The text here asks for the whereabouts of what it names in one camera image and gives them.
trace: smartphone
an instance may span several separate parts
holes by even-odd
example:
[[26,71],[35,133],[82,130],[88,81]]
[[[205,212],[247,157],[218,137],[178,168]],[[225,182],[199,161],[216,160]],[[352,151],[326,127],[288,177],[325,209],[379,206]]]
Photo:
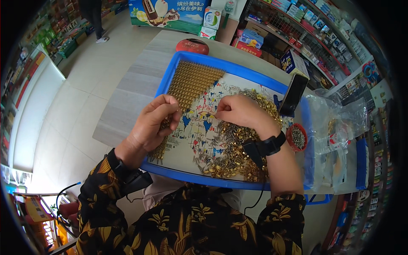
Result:
[[290,81],[285,97],[279,105],[279,114],[293,117],[297,104],[308,83],[308,79],[300,74],[295,74]]

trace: shoe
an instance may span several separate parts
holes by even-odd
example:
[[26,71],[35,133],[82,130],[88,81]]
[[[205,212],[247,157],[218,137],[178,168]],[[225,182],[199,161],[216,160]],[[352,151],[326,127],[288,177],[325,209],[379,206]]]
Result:
[[96,43],[107,42],[108,40],[109,40],[108,37],[101,37],[98,40],[96,40]]

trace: sleeve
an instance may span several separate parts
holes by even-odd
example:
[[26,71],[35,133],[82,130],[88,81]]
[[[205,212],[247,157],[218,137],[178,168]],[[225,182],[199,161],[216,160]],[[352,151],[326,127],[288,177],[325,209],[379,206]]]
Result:
[[81,187],[77,254],[117,253],[128,240],[124,213],[116,206],[116,201],[126,195],[121,191],[126,173],[114,170],[118,164],[112,149]]
[[257,240],[264,254],[302,254],[305,197],[287,194],[268,200],[257,222]]

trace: tiled floor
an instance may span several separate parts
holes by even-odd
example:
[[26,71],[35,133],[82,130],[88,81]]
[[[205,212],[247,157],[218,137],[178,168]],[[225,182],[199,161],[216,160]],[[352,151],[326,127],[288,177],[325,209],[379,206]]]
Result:
[[[30,193],[59,192],[70,184],[82,182],[103,155],[112,149],[93,139],[93,131],[113,90],[160,29],[132,26],[127,11],[104,21],[103,26],[110,37],[108,42],[96,44],[95,34],[92,34],[58,66],[67,80],[41,128]],[[79,186],[71,191],[78,195]],[[141,196],[141,192],[135,192],[129,198]],[[252,206],[258,196],[258,191],[246,191],[242,208]],[[268,197],[270,193],[264,192],[259,204],[248,209],[247,215],[256,220]],[[305,208],[305,254],[323,241],[335,204],[336,199],[326,205]],[[118,206],[130,224],[144,212],[140,200],[130,204],[124,198],[118,201]]]

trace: black pants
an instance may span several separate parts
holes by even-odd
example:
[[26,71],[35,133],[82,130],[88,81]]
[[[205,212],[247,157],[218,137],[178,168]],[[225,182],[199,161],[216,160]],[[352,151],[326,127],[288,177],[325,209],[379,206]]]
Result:
[[96,40],[100,39],[103,31],[101,19],[102,0],[79,0],[79,9],[82,16],[95,28]]

